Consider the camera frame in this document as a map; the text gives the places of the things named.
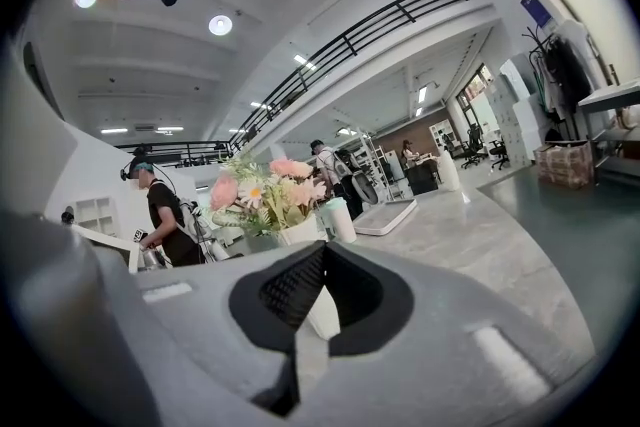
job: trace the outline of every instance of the white ceiling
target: white ceiling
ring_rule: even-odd
[[[425,113],[435,109],[475,60],[487,34],[488,30],[427,48],[416,58],[399,62],[352,89],[280,141],[287,157],[308,159],[309,144],[315,139],[328,145],[348,141],[349,136],[337,134],[346,126],[376,133],[415,119],[417,107],[423,107]],[[428,87],[427,96],[422,104],[418,104],[418,91],[424,85]]]
[[[79,128],[113,144],[131,144],[169,140],[136,134],[136,124],[180,125],[185,128],[180,140],[198,140],[221,102],[225,114],[238,113],[240,123],[251,111],[248,98],[231,105],[229,95],[221,93],[243,65],[238,56],[290,1],[179,0],[168,8],[160,0],[98,0],[89,9],[74,6],[69,65],[83,118]],[[209,20],[218,14],[233,20],[227,36],[208,31]],[[289,54],[272,59],[274,76],[291,72]],[[99,134],[113,127],[129,132]]]

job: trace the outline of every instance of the desk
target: desk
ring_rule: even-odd
[[[438,183],[434,178],[434,172],[437,172],[438,163],[435,159],[427,159],[418,161],[413,167],[408,168],[405,173],[409,186],[414,196],[425,192],[435,191],[438,189]]]

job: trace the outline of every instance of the railing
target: railing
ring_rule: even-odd
[[[138,148],[144,148],[145,154],[154,164],[173,164],[178,168],[224,162],[225,159],[233,156],[229,141],[126,144],[116,148],[129,153],[133,153]]]
[[[239,150],[262,128],[342,63],[387,34],[415,23],[423,16],[465,0],[396,0],[378,9],[313,54],[301,64],[242,123],[229,141]]]

